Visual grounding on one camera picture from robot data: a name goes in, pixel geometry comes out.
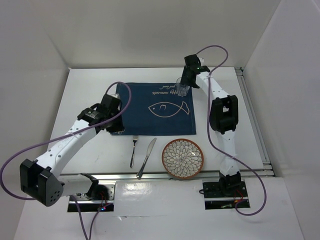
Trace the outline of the clear plastic cup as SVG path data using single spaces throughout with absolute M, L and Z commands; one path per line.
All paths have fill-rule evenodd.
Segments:
M 181 81 L 181 77 L 176 80 L 176 94 L 180 97 L 185 97 L 188 94 L 190 87 L 188 85 L 182 84 Z

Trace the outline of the silver fork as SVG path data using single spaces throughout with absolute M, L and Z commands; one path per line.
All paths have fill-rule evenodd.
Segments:
M 136 143 L 139 140 L 139 136 L 138 135 L 133 135 L 132 137 L 132 142 L 133 142 L 133 149 L 132 149 L 132 155 L 131 155 L 131 159 L 130 159 L 130 164 L 129 167 L 132 169 L 134 166 L 134 161 L 135 161 L 135 149 L 136 149 Z

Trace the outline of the blue fish placemat cloth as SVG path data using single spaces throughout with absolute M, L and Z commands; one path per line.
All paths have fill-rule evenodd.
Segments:
M 131 102 L 122 114 L 124 131 L 113 136 L 195 135 L 193 93 L 179 96 L 174 83 L 128 82 Z

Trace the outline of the floral patterned ceramic plate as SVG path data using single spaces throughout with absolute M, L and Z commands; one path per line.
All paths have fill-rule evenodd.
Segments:
M 195 142 L 178 138 L 164 147 L 161 161 L 169 175 L 187 180 L 201 172 L 204 166 L 204 154 Z

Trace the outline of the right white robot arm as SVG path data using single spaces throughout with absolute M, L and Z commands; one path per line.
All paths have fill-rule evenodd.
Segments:
M 230 196 L 241 185 L 235 148 L 235 133 L 239 123 L 238 98 L 227 93 L 219 83 L 209 76 L 210 69 L 202 65 L 196 54 L 184 58 L 180 83 L 183 86 L 202 89 L 209 103 L 208 123 L 216 134 L 218 149 L 223 159 L 219 168 L 218 190 L 223 196 Z

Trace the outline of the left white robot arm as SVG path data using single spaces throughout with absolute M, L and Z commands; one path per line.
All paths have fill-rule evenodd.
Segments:
M 92 175 L 80 173 L 63 178 L 61 173 L 75 154 L 100 131 L 124 130 L 119 114 L 121 106 L 119 94 L 105 94 L 100 103 L 83 110 L 64 139 L 35 160 L 26 159 L 21 163 L 21 190 L 47 207 L 62 196 L 82 194 L 88 200 L 107 197 L 108 189 Z

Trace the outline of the silver table knife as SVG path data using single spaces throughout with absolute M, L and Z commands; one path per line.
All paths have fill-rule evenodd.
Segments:
M 142 178 L 143 172 L 144 172 L 144 169 L 145 169 L 145 166 L 146 166 L 147 161 L 148 161 L 148 159 L 149 159 L 149 157 L 150 157 L 150 155 L 151 155 L 151 152 L 152 152 L 152 150 L 153 150 L 153 147 L 154 147 L 156 141 L 157 141 L 157 138 L 155 137 L 155 138 L 149 143 L 148 148 L 147 148 L 147 151 L 146 151 L 146 156 L 145 156 L 145 159 L 144 159 L 144 161 L 143 161 L 143 164 L 142 164 L 140 170 L 138 171 L 138 173 L 136 174 L 136 178 L 137 178 L 137 179 L 141 179 L 141 178 Z

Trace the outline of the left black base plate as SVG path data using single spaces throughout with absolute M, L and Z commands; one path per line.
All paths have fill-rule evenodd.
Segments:
M 66 192 L 68 200 L 68 213 L 78 211 L 76 202 L 81 212 L 95 213 L 97 211 L 114 211 L 115 183 L 77 183 Z

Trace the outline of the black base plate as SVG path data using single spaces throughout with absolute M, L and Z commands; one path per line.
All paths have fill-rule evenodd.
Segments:
M 68 213 L 78 211 L 76 202 L 81 212 L 95 213 L 97 211 L 114 211 L 115 183 L 77 183 L 66 192 L 68 200 Z
M 230 191 L 222 191 L 218 182 L 203 182 L 199 193 L 204 197 L 206 210 L 234 209 L 236 204 L 238 204 L 239 209 L 250 208 L 250 201 L 244 181 Z

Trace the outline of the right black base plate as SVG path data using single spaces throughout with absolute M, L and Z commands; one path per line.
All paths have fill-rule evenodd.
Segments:
M 222 191 L 218 182 L 203 182 L 199 193 L 204 197 L 206 210 L 234 209 L 236 204 L 238 204 L 239 209 L 250 208 L 250 201 L 244 181 L 230 191 Z

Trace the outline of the front aluminium rail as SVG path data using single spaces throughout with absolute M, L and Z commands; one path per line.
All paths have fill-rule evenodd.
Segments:
M 255 170 L 255 172 L 261 178 L 267 177 L 274 177 L 274 171 L 270 169 L 260 169 Z M 242 170 L 240 172 L 241 178 L 251 178 L 256 177 L 256 175 L 249 171 L 249 170 Z M 58 180 L 62 181 L 63 179 L 75 179 L 80 175 L 79 173 L 75 174 L 62 174 L 57 177 Z M 90 173 L 91 176 L 100 180 L 100 181 L 129 181 L 129 180 L 138 180 L 135 173 L 105 173 L 105 174 L 97 174 L 97 173 Z M 218 171 L 204 171 L 198 173 L 195 177 L 191 179 L 219 179 L 219 172 Z M 151 180 L 180 180 L 180 178 L 174 177 L 166 172 L 147 172 L 142 175 L 141 180 L 151 181 Z

